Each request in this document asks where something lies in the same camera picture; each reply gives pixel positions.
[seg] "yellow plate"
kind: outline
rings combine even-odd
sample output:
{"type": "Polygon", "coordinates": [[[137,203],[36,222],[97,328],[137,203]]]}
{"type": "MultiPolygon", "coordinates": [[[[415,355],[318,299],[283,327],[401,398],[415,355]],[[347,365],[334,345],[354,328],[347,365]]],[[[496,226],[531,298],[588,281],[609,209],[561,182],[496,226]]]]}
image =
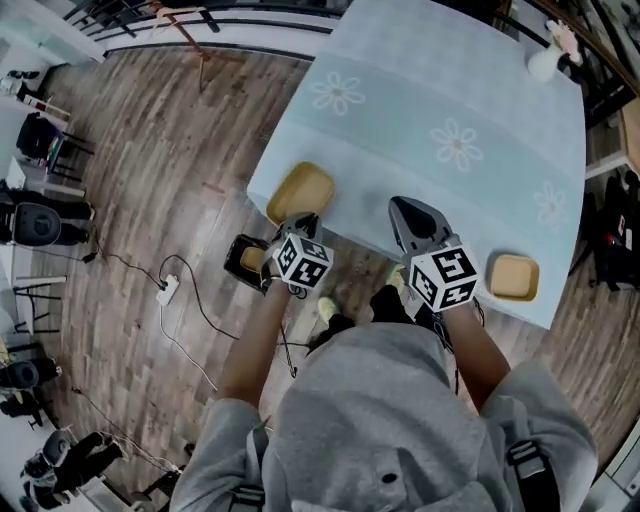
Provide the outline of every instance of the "yellow plate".
{"type": "Polygon", "coordinates": [[[311,162],[300,162],[284,179],[267,205],[267,217],[276,226],[297,213],[321,215],[333,198],[333,178],[311,162]]]}
{"type": "Polygon", "coordinates": [[[540,267],[535,260],[503,254],[493,264],[489,290],[499,299],[530,302],[538,294],[540,267]]]}

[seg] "flower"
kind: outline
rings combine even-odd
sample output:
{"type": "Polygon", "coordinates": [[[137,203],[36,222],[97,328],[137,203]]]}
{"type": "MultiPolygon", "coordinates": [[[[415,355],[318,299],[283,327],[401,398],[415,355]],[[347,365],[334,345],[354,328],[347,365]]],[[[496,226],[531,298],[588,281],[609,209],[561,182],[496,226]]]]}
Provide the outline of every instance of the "flower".
{"type": "Polygon", "coordinates": [[[436,153],[436,158],[441,162],[454,160],[459,171],[469,170],[469,158],[482,160],[484,155],[479,148],[469,144],[476,139],[476,131],[466,128],[460,132],[458,123],[454,119],[447,119],[444,122],[444,130],[431,130],[431,138],[442,144],[436,153]]]}
{"type": "Polygon", "coordinates": [[[580,52],[578,51],[578,40],[571,29],[562,21],[547,21],[547,28],[553,36],[553,43],[564,53],[569,54],[569,58],[576,64],[580,63],[580,52]]]}
{"type": "Polygon", "coordinates": [[[327,75],[327,83],[315,82],[310,89],[318,94],[313,101],[315,108],[326,108],[331,105],[333,111],[339,116],[347,113],[349,103],[364,103],[365,97],[356,91],[360,85],[359,78],[346,78],[341,80],[340,75],[332,71],[327,75]]]}
{"type": "Polygon", "coordinates": [[[533,194],[533,199],[540,206],[538,222],[549,225],[552,231],[557,232],[560,224],[567,220],[564,193],[560,190],[554,191],[553,184],[545,181],[542,184],[542,192],[533,194]]]}

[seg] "flower pattern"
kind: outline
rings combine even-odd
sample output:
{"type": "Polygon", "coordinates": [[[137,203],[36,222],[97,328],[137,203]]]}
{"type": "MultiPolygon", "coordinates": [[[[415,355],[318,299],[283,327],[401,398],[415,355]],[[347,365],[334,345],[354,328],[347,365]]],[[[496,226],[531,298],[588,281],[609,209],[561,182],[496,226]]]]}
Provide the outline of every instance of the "flower pattern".
{"type": "Polygon", "coordinates": [[[365,96],[356,89],[360,86],[360,79],[356,77],[342,80],[340,74],[332,71],[327,75],[327,82],[315,82],[310,89],[318,96],[313,101],[314,108],[330,107],[343,116],[349,110],[349,103],[364,103],[365,96]]]}
{"type": "Polygon", "coordinates": [[[469,159],[482,160],[484,158],[482,151],[470,144],[476,139],[476,131],[471,128],[460,131],[455,119],[447,119],[444,123],[444,130],[437,128],[431,130],[430,133],[431,138],[442,145],[436,153],[436,158],[443,163],[453,161],[461,172],[469,171],[469,159]]]}
{"type": "Polygon", "coordinates": [[[533,199],[540,207],[538,222],[547,224],[553,232],[557,233],[560,224],[567,220],[564,192],[554,190],[553,184],[550,181],[545,181],[542,184],[542,192],[533,194],[533,199]]]}

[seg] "white vase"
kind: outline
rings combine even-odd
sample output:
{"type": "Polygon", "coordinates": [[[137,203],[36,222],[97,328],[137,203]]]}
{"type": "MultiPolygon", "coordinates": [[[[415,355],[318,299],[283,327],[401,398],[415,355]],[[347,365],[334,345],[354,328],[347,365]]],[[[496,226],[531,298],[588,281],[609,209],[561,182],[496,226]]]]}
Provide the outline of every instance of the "white vase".
{"type": "Polygon", "coordinates": [[[542,50],[532,55],[527,62],[529,73],[540,82],[548,82],[553,78],[553,74],[558,69],[558,60],[563,52],[555,45],[549,45],[546,50],[542,50]]]}

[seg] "white shoe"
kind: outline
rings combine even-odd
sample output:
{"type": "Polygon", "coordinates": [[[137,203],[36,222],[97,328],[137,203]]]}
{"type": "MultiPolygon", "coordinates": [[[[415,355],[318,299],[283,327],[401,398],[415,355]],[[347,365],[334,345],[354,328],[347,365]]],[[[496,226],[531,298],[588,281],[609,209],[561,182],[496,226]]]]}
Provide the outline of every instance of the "white shoe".
{"type": "Polygon", "coordinates": [[[318,314],[325,324],[329,325],[331,317],[338,313],[340,313],[340,308],[333,299],[329,297],[320,297],[318,299],[318,314]]]}

